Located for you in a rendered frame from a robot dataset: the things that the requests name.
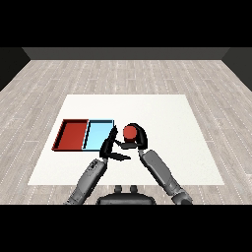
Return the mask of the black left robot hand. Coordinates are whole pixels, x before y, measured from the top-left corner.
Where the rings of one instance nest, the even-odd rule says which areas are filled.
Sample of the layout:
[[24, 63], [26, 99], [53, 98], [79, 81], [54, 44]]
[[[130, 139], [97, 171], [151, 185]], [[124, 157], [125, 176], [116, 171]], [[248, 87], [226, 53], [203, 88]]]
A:
[[119, 161], [122, 161], [125, 159], [130, 159], [130, 157], [128, 157], [128, 156], [123, 156], [121, 154], [114, 153], [112, 151], [113, 144], [116, 140], [117, 133], [118, 133], [118, 131], [117, 131], [116, 127], [113, 127], [110, 130], [108, 137], [103, 141], [101, 148], [99, 150], [99, 156], [101, 158], [103, 158], [103, 159], [113, 158], [113, 159], [119, 160]]

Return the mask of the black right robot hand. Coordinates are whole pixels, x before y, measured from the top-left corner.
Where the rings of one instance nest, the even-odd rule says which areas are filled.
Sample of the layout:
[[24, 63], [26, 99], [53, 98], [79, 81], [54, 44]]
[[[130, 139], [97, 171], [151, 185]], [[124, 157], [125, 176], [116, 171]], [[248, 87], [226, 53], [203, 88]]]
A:
[[125, 141], [121, 143], [118, 140], [116, 140], [115, 143], [123, 150], [128, 149], [145, 150], [148, 147], [148, 137], [146, 131], [137, 123], [129, 123], [128, 125], [134, 126], [137, 129], [136, 141], [134, 143], [126, 143]]

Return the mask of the small red can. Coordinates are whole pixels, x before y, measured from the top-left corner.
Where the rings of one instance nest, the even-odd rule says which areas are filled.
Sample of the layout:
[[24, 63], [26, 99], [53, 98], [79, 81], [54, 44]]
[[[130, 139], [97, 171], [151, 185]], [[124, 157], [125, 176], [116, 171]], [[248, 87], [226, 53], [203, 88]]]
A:
[[134, 143], [137, 137], [137, 129], [131, 125], [125, 126], [123, 129], [123, 137], [126, 143]]

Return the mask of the light blue shallow open box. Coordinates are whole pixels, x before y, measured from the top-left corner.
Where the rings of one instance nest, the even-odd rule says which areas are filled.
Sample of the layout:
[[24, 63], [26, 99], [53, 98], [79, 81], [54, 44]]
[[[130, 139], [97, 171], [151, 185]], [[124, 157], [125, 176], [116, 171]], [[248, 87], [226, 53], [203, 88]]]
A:
[[82, 150], [84, 152], [98, 152], [113, 126], [112, 119], [91, 119], [85, 133]]

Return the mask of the red shallow open box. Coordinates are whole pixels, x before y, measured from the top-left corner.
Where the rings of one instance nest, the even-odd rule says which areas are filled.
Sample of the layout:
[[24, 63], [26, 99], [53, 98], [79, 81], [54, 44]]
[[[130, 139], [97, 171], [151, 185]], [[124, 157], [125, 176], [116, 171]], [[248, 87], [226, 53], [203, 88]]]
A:
[[88, 119], [64, 119], [61, 123], [52, 151], [80, 152], [83, 149]]

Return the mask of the dark grey robot body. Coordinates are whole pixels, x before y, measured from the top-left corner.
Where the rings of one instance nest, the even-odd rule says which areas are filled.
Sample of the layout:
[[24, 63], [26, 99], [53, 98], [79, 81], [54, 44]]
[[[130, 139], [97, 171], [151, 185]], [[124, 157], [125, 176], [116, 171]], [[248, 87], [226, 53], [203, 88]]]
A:
[[130, 186], [129, 193], [122, 192], [122, 186], [116, 185], [114, 192], [103, 197], [99, 197], [96, 201], [97, 205], [155, 205], [156, 201], [153, 197], [140, 194], [136, 185]]

